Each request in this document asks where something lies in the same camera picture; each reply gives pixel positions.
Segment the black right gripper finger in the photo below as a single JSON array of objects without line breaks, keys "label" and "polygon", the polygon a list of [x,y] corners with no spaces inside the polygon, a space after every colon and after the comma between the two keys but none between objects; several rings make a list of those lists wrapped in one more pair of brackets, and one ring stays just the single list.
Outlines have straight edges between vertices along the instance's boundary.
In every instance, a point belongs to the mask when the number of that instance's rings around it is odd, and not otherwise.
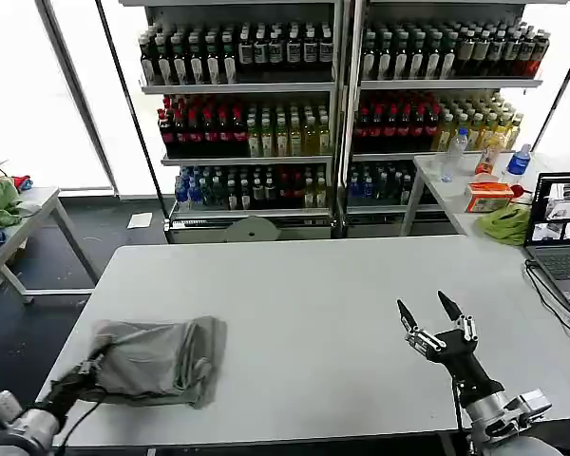
[{"label": "black right gripper finger", "polygon": [[464,314],[458,304],[442,291],[439,291],[437,295],[448,318],[455,323],[455,326],[459,330],[463,332],[464,340],[476,341],[477,330],[474,318],[471,315]]},{"label": "black right gripper finger", "polygon": [[417,322],[412,316],[410,310],[401,299],[397,300],[397,308],[400,320],[406,330],[405,340],[408,344],[422,355],[429,355],[432,352],[437,352],[437,339],[417,325]]}]

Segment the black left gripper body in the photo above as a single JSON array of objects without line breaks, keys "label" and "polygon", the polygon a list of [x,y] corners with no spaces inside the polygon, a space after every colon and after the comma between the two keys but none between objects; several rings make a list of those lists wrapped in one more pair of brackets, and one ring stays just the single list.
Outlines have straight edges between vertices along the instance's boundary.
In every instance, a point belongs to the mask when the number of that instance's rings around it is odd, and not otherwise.
[{"label": "black left gripper body", "polygon": [[51,383],[48,394],[39,402],[40,410],[50,413],[56,419],[65,419],[80,396],[94,388],[96,376],[81,376],[78,374],[78,368],[69,370]]}]

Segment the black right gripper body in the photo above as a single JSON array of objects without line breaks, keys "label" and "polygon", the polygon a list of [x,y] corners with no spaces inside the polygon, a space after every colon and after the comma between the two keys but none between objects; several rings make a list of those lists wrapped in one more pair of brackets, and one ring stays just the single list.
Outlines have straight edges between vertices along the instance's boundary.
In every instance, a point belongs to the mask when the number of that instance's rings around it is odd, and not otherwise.
[{"label": "black right gripper body", "polygon": [[440,332],[436,338],[446,344],[431,353],[433,363],[446,367],[458,387],[463,409],[494,393],[504,391],[504,386],[491,379],[474,355],[477,341],[466,341],[462,330]]}]

